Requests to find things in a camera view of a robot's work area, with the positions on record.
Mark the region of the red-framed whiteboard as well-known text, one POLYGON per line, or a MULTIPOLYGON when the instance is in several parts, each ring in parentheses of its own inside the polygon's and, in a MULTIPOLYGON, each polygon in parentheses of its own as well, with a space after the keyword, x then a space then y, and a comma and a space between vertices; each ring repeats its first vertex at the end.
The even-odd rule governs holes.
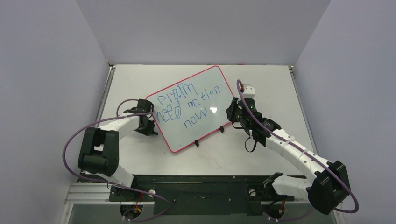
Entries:
POLYGON ((230 124, 226 109, 234 97, 217 65, 146 97, 166 145, 178 153, 230 124))

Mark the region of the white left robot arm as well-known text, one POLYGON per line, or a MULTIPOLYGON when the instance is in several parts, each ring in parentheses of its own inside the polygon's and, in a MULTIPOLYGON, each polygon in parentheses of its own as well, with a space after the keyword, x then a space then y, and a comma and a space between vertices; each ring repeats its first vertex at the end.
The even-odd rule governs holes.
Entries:
POLYGON ((136 100, 137 105, 120 112, 116 109, 114 121, 99 127, 85 128, 78 158, 78 167, 88 176, 79 179, 111 184, 116 195, 129 201, 142 196, 137 178, 120 165, 120 140, 130 132, 144 136, 156 135, 154 121, 150 119, 154 104, 146 99, 136 100))

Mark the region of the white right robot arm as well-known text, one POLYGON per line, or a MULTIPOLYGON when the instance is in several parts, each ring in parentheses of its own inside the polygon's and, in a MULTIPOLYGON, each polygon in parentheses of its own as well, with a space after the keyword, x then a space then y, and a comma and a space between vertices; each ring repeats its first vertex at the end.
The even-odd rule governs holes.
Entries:
POLYGON ((314 209, 327 215, 352 194, 347 169, 342 162, 331 162, 303 147, 279 124, 257 112, 252 98, 245 101, 233 98, 226 114, 227 119, 239 123, 239 129, 244 130, 248 140, 254 142, 253 149, 257 144, 263 145, 304 175, 298 178, 274 173, 263 182, 263 192, 267 198, 307 200, 314 209))

